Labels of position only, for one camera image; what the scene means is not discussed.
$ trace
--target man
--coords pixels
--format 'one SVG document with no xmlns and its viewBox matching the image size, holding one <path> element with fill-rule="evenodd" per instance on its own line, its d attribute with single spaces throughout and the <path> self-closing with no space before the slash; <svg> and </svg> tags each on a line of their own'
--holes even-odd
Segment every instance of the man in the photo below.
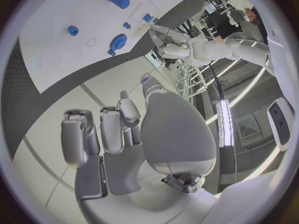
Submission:
<svg viewBox="0 0 299 224">
<path fill-rule="evenodd" d="M 255 26 L 259 25 L 257 15 L 252 11 L 253 4 L 248 0 L 226 0 L 228 4 L 237 10 L 244 11 L 248 20 Z"/>
</svg>

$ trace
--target white shirt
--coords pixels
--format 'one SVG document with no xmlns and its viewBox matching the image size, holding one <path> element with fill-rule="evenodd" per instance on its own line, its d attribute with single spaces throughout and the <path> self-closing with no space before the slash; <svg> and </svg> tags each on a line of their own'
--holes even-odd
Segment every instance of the white shirt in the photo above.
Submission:
<svg viewBox="0 0 299 224">
<path fill-rule="evenodd" d="M 228 0 L 227 3 L 233 6 L 235 9 L 241 11 L 244 11 L 246 8 L 253 8 L 253 4 L 248 0 Z"/>
</svg>

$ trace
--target blue gear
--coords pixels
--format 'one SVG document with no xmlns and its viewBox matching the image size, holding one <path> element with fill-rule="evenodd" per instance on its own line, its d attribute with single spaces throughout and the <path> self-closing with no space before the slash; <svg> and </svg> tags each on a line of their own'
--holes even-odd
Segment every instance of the blue gear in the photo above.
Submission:
<svg viewBox="0 0 299 224">
<path fill-rule="evenodd" d="M 108 51 L 108 53 L 112 56 L 115 55 L 116 50 L 122 49 L 127 41 L 127 36 L 124 34 L 119 34 L 118 36 L 116 36 L 112 42 L 110 43 L 110 50 Z"/>
</svg>

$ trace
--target white floor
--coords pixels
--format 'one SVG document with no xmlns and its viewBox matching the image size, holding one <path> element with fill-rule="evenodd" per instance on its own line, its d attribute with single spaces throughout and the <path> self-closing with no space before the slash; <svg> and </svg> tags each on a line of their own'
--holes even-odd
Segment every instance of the white floor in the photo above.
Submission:
<svg viewBox="0 0 299 224">
<path fill-rule="evenodd" d="M 164 76 L 145 58 L 126 62 L 102 73 L 84 84 L 106 106 L 115 106 L 119 93 L 126 90 L 135 103 L 141 117 L 146 114 L 140 78 L 149 72 L 168 90 L 176 92 Z M 68 109 L 91 110 L 95 124 L 100 125 L 101 107 L 80 87 L 76 87 L 53 104 L 31 127 L 26 137 L 48 169 L 48 172 L 21 142 L 13 163 L 23 179 L 24 185 L 36 200 L 67 224 L 86 223 L 75 199 L 75 193 L 57 182 L 50 174 L 56 174 L 71 187 L 75 186 L 76 171 L 67 168 L 60 142 L 60 124 Z"/>
</svg>

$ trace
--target person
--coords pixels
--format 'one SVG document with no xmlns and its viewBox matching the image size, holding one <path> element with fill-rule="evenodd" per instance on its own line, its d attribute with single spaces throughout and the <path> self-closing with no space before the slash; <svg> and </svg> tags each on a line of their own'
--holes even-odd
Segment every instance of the person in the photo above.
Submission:
<svg viewBox="0 0 299 224">
<path fill-rule="evenodd" d="M 260 21 L 257 15 L 252 11 L 253 4 L 248 0 L 226 0 L 228 4 L 237 10 L 244 11 L 248 20 L 255 26 L 259 25 Z"/>
</svg>

